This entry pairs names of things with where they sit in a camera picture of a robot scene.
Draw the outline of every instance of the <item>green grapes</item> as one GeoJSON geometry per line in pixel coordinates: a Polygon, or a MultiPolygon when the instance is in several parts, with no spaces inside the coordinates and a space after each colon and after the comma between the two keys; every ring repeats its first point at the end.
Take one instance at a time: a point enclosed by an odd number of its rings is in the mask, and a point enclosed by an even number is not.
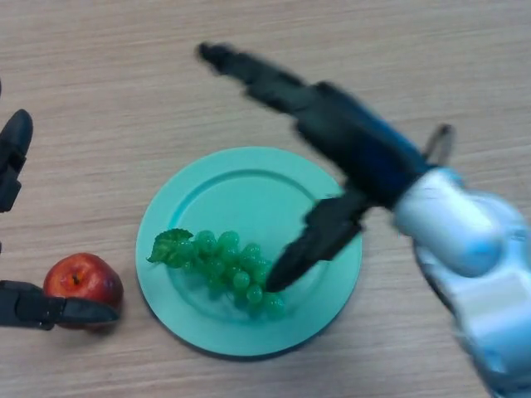
{"type": "Polygon", "coordinates": [[[213,255],[216,250],[216,237],[211,231],[201,231],[196,236],[200,255],[213,255]]]}
{"type": "Polygon", "coordinates": [[[251,304],[259,304],[262,301],[262,296],[262,288],[257,284],[253,284],[247,289],[246,297],[251,304]]]}
{"type": "Polygon", "coordinates": [[[267,281],[267,276],[269,275],[269,270],[268,269],[262,269],[262,268],[259,268],[259,269],[255,269],[254,273],[253,273],[253,279],[255,280],[256,284],[258,284],[258,286],[260,287],[264,287],[266,286],[266,281],[267,281]]]}
{"type": "Polygon", "coordinates": [[[226,263],[236,263],[238,261],[238,248],[237,246],[224,247],[220,251],[220,257],[222,261],[226,263]]]}
{"type": "Polygon", "coordinates": [[[242,292],[247,289],[250,283],[251,277],[246,271],[240,271],[232,278],[232,284],[234,284],[234,289],[237,292],[242,292]]]}
{"type": "Polygon", "coordinates": [[[240,251],[240,236],[235,231],[223,232],[216,239],[212,231],[205,230],[192,238],[192,233],[180,229],[159,234],[148,261],[202,275],[211,299],[225,292],[251,319],[262,312],[274,319],[285,315],[281,296],[265,291],[272,263],[262,257],[257,243],[240,251]]]}
{"type": "Polygon", "coordinates": [[[284,300],[278,294],[268,293],[264,297],[265,310],[272,318],[280,318],[284,315],[284,300]]]}
{"type": "Polygon", "coordinates": [[[207,262],[207,268],[210,271],[210,274],[220,278],[223,275],[223,272],[225,271],[225,263],[219,259],[210,259],[207,262]]]}

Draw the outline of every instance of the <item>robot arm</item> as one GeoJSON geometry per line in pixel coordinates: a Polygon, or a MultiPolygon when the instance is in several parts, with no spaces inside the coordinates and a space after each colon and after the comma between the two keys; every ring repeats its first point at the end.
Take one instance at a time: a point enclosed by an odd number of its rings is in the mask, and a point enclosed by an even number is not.
{"type": "MultiPolygon", "coordinates": [[[[493,397],[531,396],[531,274],[528,227],[501,198],[466,189],[399,132],[334,85],[298,76],[228,45],[197,53],[246,96],[287,114],[297,134],[345,175],[341,197],[319,202],[267,281],[280,291],[331,260],[362,229],[366,212],[387,209],[412,238],[421,272],[455,321],[455,334],[493,397]]],[[[436,137],[449,137],[443,127],[436,137]]]]}

